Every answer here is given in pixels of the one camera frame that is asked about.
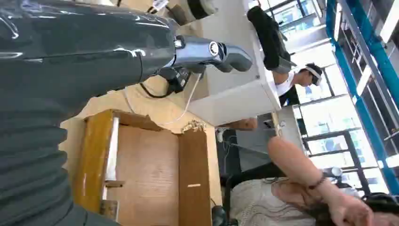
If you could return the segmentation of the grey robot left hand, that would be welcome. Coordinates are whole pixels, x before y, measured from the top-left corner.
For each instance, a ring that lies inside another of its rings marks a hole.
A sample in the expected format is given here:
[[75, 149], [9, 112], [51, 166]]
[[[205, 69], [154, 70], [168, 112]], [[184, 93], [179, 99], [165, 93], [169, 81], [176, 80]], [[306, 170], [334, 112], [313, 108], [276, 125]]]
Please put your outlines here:
[[175, 67], [248, 71], [241, 48], [176, 34], [178, 24], [128, 8], [63, 0], [0, 3], [0, 122], [77, 115], [90, 98]]

